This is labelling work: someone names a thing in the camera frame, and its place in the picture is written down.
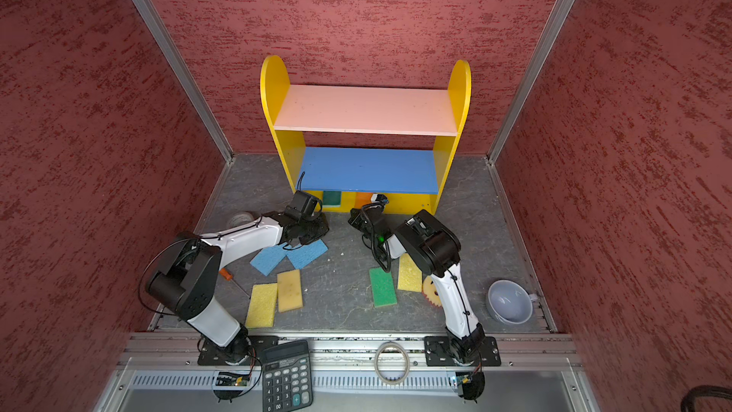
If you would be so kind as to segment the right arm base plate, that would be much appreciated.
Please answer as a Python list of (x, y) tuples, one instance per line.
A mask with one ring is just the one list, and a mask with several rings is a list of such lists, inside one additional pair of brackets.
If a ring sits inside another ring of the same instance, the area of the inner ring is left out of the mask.
[(448, 337), (428, 336), (423, 341), (425, 360), (428, 366), (460, 366), (465, 368), (479, 365), (482, 367), (501, 366), (501, 354), (499, 354), (498, 343), (494, 337), (486, 337), (478, 349), (478, 354), (464, 364), (452, 358)]

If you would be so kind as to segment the orange sponge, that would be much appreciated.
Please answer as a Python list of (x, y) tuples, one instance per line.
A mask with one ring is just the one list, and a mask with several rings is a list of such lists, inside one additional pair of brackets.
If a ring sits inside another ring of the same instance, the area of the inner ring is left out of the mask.
[(367, 205), (367, 204), (372, 203), (373, 202), (373, 200), (372, 200), (373, 196), (374, 196), (373, 193), (356, 193), (354, 207), (356, 209), (360, 209), (364, 205)]

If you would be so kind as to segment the dark green scouring sponge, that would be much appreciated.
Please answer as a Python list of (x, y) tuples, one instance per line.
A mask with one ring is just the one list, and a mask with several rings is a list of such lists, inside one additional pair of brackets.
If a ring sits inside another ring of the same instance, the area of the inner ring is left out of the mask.
[(324, 207), (339, 207), (341, 205), (341, 192), (324, 191), (322, 203)]

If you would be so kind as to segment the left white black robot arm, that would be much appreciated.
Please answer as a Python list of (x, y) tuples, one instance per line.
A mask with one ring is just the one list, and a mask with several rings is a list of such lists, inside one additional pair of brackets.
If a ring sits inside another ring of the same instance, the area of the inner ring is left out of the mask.
[(297, 190), (280, 212), (217, 233), (178, 234), (143, 273), (145, 291), (200, 333), (223, 364), (240, 365), (251, 358), (251, 343), (245, 326), (215, 298), (219, 271), (265, 248), (311, 244), (328, 231), (322, 201)]

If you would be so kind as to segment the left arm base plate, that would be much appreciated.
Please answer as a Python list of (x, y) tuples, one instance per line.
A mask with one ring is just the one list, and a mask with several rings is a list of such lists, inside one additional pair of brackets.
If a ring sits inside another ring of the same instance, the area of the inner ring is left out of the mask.
[(205, 337), (197, 345), (200, 366), (244, 366), (253, 357), (260, 358), (263, 352), (278, 344), (279, 337), (249, 335), (246, 339), (237, 337), (227, 348), (217, 346)]

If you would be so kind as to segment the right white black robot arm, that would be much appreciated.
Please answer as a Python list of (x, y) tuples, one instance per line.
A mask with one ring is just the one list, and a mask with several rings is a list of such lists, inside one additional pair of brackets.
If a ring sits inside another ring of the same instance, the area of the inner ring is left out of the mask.
[(459, 364), (470, 364), (480, 354), (485, 332), (461, 278), (461, 243), (426, 210), (390, 229), (385, 206), (385, 202), (377, 201), (353, 208), (349, 224), (360, 231), (364, 244), (384, 272), (391, 271), (392, 261), (407, 254), (421, 273), (432, 279), (445, 315), (450, 356)]

